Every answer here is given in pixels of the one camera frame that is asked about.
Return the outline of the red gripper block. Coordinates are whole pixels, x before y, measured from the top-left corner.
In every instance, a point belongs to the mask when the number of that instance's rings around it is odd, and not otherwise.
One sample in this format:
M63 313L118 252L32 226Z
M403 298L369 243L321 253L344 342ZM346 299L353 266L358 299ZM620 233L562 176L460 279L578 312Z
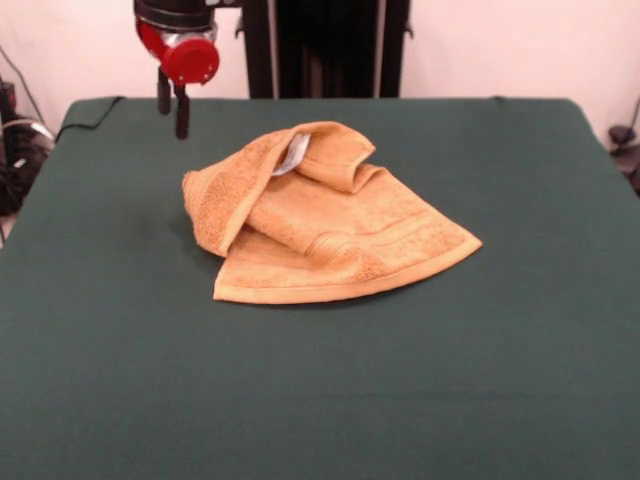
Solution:
M178 139L185 140L189 135L190 98L184 85L206 84L216 75L220 65L215 46L217 26L202 32L170 32L138 19L136 31L144 47L160 65L157 107L161 115L171 112L170 80L175 83L175 134Z

